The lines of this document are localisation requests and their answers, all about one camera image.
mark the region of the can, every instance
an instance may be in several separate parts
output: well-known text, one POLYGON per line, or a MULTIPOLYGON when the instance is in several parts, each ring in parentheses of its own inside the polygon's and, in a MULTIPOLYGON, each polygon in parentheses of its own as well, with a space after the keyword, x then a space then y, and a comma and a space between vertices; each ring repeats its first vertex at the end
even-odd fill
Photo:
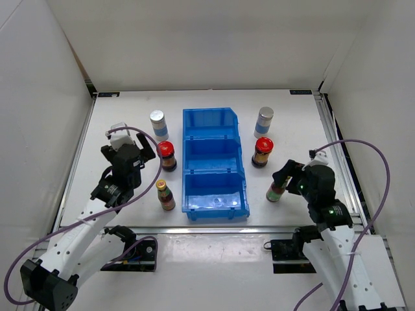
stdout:
POLYGON ((270 107, 262 107, 258 113, 257 124, 255 125, 254 136, 261 138, 268 133, 272 118, 274 117, 274 110, 270 107))
POLYGON ((161 203, 161 207, 163 207, 166 211, 171 211, 176 206, 176 202, 173 198, 173 193, 168 188, 167 183, 164 179, 159 179, 156 182, 157 188, 157 197, 161 203))
POLYGON ((270 188, 267 191, 267 194, 265 195, 267 200, 270 202, 278 202, 279 199, 281 199, 282 195, 285 192, 285 188, 288 185, 288 182, 290 181, 291 176, 288 176, 288 178, 284 181, 282 186, 277 187, 274 182, 272 182, 270 188))
POLYGON ((158 144, 161 150, 161 156, 163 162, 161 164, 162 169, 166 172, 172 172, 177 167, 177 161, 174 157, 174 146, 169 141, 162 141, 158 144))
POLYGON ((264 167, 268 163, 268 157, 274 147, 274 143, 267 137, 261 137, 255 144, 255 153, 252 156, 252 164, 255 167, 264 167))
POLYGON ((166 141, 169 138, 169 131, 162 110, 154 110, 150 113, 150 121, 153 126, 154 134, 158 141, 166 141))

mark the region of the blue tray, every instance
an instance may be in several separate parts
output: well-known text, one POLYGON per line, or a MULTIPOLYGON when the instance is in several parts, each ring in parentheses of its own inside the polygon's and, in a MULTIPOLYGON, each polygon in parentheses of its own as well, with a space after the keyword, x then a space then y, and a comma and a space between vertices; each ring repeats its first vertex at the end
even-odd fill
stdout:
POLYGON ((249 216, 238 118, 230 108, 183 110, 182 211, 197 218, 249 216))

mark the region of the red lid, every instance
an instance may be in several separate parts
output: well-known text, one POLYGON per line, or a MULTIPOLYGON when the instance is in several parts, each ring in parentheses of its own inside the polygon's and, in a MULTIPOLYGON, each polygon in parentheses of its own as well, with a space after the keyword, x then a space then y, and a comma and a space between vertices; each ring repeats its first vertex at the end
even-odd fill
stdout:
POLYGON ((271 152, 273 147, 274 147, 274 143, 272 142, 272 140, 270 140, 267 137, 261 137, 260 139, 257 140, 257 143, 255 144, 255 147, 260 151, 260 152, 271 152))
POLYGON ((161 143, 158 144, 158 146, 160 147, 162 157, 168 157, 174 153, 173 144, 170 143, 169 141, 162 141, 161 143))

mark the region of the silver can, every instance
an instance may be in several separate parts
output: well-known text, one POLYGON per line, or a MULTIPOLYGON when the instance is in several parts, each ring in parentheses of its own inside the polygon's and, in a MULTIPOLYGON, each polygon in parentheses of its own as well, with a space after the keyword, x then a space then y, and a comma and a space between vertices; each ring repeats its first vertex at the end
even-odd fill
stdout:
POLYGON ((255 125, 254 131, 255 137, 261 138, 267 136, 273 116, 274 110, 270 107, 262 107, 259 110, 257 124, 255 125))
POLYGON ((151 125, 153 125, 154 134, 158 141, 166 141, 169 138, 164 113, 161 110, 154 110, 150 113, 151 125))

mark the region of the spice container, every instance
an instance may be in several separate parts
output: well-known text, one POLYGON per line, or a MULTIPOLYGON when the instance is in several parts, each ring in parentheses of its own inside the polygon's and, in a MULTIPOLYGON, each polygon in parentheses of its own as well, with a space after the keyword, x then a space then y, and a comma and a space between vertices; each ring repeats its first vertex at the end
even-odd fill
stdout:
POLYGON ((283 193, 285 192, 285 188, 290 181, 291 176, 288 176, 287 179, 283 182, 282 186, 277 186, 275 182, 272 182, 271 187, 268 189, 266 197, 267 200, 270 202, 278 202, 283 193))
POLYGON ((169 138, 169 132, 167 131, 164 113, 161 110, 154 110, 150 113, 150 121, 153 126, 156 139, 158 141, 166 141, 169 138))
POLYGON ((257 124, 255 125, 254 136, 261 138, 266 136, 271 125, 274 110, 270 107, 262 107, 258 113, 257 124))
POLYGON ((163 207, 166 211, 171 211, 176 206, 176 202, 173 198, 173 193, 168 188, 166 181, 164 179, 159 179, 156 182, 157 187, 157 196, 163 207))
POLYGON ((271 139, 261 137, 255 144, 255 153, 252 156, 252 164, 255 167, 264 167, 268 163, 268 157, 274 147, 271 139))
POLYGON ((163 163, 161 164, 161 167, 166 172, 172 172, 177 167, 177 161, 174 157, 174 147, 173 144, 169 141, 162 141, 160 144, 158 144, 161 150, 161 156, 163 158, 163 163))

